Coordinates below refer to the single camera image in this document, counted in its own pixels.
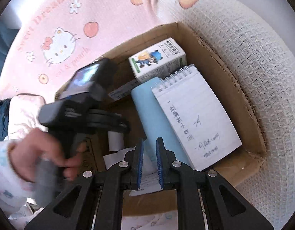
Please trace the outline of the person left hand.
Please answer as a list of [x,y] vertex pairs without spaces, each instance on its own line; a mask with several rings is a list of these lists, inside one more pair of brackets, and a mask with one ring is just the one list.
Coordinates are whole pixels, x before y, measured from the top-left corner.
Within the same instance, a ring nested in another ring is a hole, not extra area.
[[66,159],[60,142],[50,134],[36,128],[17,143],[12,143],[9,149],[9,160],[19,177],[28,182],[35,182],[37,164],[45,157],[58,167],[64,168],[63,176],[72,181],[77,177],[78,169],[82,165],[82,153],[86,150],[86,143],[78,145],[76,155]]

